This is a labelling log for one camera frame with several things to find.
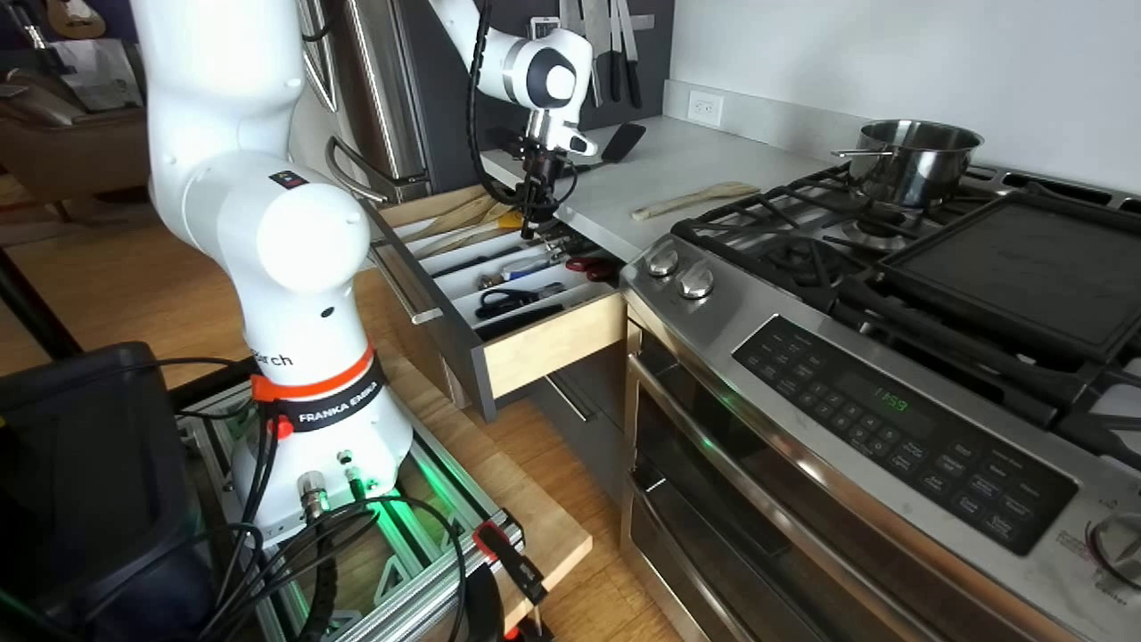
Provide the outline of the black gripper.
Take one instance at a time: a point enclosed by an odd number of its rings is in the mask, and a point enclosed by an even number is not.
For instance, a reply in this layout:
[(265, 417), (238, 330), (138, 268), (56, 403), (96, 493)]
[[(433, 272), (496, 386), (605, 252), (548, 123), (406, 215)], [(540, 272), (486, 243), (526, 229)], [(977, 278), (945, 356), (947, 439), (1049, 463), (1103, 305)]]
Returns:
[(512, 191), (529, 225), (545, 225), (573, 191), (579, 168), (560, 148), (542, 148), (534, 139), (521, 141), (521, 181)]

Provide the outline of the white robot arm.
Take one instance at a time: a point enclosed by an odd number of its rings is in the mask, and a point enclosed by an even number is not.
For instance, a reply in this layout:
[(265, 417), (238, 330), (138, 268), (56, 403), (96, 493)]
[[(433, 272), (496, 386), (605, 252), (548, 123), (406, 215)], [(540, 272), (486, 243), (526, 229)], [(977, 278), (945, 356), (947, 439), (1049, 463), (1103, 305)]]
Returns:
[(363, 206), (289, 159), (303, 90), (297, 0), (131, 0), (146, 70), (151, 191), (175, 237), (236, 284), (265, 425), (236, 456), (244, 517), (281, 541), (303, 494), (391, 483), (414, 428), (385, 387), (353, 278)]

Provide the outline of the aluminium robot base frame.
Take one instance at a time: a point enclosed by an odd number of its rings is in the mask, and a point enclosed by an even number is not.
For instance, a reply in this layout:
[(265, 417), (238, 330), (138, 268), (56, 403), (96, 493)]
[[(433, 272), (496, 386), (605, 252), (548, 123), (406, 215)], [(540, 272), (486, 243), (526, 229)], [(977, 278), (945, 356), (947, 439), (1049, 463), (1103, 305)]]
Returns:
[(410, 425), (396, 483), (382, 489), (359, 460), (308, 482), (297, 523), (238, 537), (205, 642), (449, 642), (468, 634), (472, 590), (505, 609), (480, 532), (526, 556), (526, 526), (406, 403), (396, 415)]

